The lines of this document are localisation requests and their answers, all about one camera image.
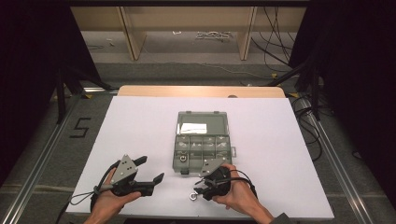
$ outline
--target sleeve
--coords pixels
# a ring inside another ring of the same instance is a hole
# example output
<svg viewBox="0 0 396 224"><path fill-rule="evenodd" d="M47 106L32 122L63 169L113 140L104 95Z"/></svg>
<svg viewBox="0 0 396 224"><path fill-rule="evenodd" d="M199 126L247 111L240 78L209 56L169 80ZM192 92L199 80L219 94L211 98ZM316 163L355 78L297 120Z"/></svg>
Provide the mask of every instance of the sleeve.
<svg viewBox="0 0 396 224"><path fill-rule="evenodd" d="M290 218L282 213L279 217L276 217L271 224L292 224Z"/></svg>

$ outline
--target floor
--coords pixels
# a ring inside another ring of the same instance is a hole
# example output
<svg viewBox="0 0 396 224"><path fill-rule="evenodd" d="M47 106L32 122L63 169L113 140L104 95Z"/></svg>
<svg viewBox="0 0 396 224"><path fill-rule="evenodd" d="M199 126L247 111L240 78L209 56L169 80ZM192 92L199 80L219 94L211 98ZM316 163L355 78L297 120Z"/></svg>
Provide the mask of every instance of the floor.
<svg viewBox="0 0 396 224"><path fill-rule="evenodd" d="M282 34L284 46L292 47L295 34ZM264 38L269 33L254 34L253 39L265 47ZM255 44L251 43L246 61L239 59L235 36L228 39L196 39L195 32L152 32L148 33L145 47L138 61L131 61L128 49L120 32L83 32L86 44L104 82L118 87L125 84L139 85L225 85L225 86L261 86L281 76L290 69L283 63L262 53ZM282 48L268 45L268 51L281 60L287 60ZM285 93L295 93L293 85L297 77L292 77L281 88ZM83 82L84 87L95 87L89 82ZM68 115L67 122L60 128L59 136L51 142L53 150L43 164L37 182L28 200L22 205L22 213L16 219L18 223L54 223L62 207L77 184L79 175L90 155L95 137L99 132L106 110L114 93L87 93L86 95L71 95L67 93ZM305 98L290 97L290 103L296 110L309 104ZM326 105L325 94L321 95L320 103ZM328 138L330 148L333 149L345 169L348 181L353 184L362 199L369 221L362 221L353 211L355 206L348 200L348 194L340 184L338 173L332 167L330 150L323 154L314 165L319 179L332 206L335 219L330 221L306 221L299 223L396 223L395 209L390 205L386 195L375 181L364 161L352 155L356 150L344 132L342 124L337 120L331 108L320 110L320 122L312 119L310 114L303 115L302 125L320 125L323 142ZM5 217L8 209L29 178L35 163L41 153L49 147L48 141L53 139L56 126L57 105L56 97L49 102L48 113L42 119L29 146L23 152L5 185L0 189L0 216ZM74 138L81 135L76 130L80 122L89 127L84 138ZM313 136L302 128L302 133L308 144L312 158L318 156L319 145ZM62 216L60 223L81 223L84 217L68 214ZM115 217L110 223L122 223L123 217Z"/></svg>

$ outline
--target person's right hand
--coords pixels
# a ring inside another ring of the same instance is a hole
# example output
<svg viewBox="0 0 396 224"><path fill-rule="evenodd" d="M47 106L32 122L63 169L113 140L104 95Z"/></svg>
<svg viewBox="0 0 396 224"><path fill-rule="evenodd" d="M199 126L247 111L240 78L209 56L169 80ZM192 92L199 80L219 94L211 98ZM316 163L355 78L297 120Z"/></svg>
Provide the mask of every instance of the person's right hand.
<svg viewBox="0 0 396 224"><path fill-rule="evenodd" d="M231 171L231 177L239 177L234 165L223 164L222 166ZM271 213L260 204L248 183L243 180L233 180L230 191L226 195L214 196L212 200L216 203L225 204L226 209L232 208L237 212L253 217L258 223L270 223L274 219Z"/></svg>

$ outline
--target person's left hand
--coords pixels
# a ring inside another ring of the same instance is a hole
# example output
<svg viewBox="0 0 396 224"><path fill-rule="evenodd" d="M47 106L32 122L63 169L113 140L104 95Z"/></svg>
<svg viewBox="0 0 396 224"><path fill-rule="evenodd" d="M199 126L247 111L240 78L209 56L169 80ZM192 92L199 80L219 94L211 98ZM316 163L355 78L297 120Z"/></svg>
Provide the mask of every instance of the person's left hand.
<svg viewBox="0 0 396 224"><path fill-rule="evenodd" d="M114 175L116 168L112 169L107 176L105 185L110 184L110 179ZM140 192L132 192L119 197L114 195L111 190L102 192L96 200L95 206L88 219L84 223L107 223L112 217L118 214L126 203L130 203L141 196Z"/></svg>

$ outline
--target gray carpet floor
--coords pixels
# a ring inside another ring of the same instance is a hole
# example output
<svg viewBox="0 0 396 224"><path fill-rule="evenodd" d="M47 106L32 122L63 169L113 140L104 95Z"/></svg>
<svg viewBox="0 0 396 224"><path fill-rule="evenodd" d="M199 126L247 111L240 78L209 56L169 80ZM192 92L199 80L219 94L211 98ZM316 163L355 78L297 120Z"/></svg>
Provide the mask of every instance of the gray carpet floor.
<svg viewBox="0 0 396 224"><path fill-rule="evenodd" d="M260 86L270 82L272 80L271 74L273 73L266 65L256 63L212 63L212 65L222 67L217 68L200 63L153 63L149 60L145 62L144 59L142 61L142 63L96 63L96 66L102 80L114 87L125 84ZM279 64L271 67L288 70L288 67ZM293 93L295 92L293 87L295 81L296 78L291 78L282 83L281 88L285 93ZM83 81L82 83L85 87L95 87L89 82ZM78 182L85 162L90 155L96 135L105 118L112 96L113 94L110 93L96 93L90 95L90 97L72 96L71 99L67 100L68 105L71 102L77 102L77 104L65 125L44 173L35 187L32 197L21 215L19 223L55 222ZM73 138L71 137L72 135L83 133L82 130L75 130L75 125L80 118L90 118L81 122L89 130L84 138ZM320 110L320 118L326 134L329 136L352 182L367 205L373 221L375 223L396 223L395 209L389 203L364 161L352 155L352 151L356 148L348 139L336 115L330 109L324 108ZM31 139L29 146L23 151L5 185L0 189L0 217L3 217L7 212L21 185L33 169L42 148L50 138L56 120L56 99L52 99L49 102L47 115L41 120L35 136ZM312 140L312 136L304 129L302 129L302 133L307 142ZM312 158L315 158L319 151L318 144L309 144L307 146ZM335 215L334 220L320 223L359 223L345 193L338 183L326 154L323 154L314 164ZM64 214L61 223L82 223L84 218ZM110 223L122 223L123 220L124 218L122 217L116 217ZM317 222L300 221L299 223Z"/></svg>

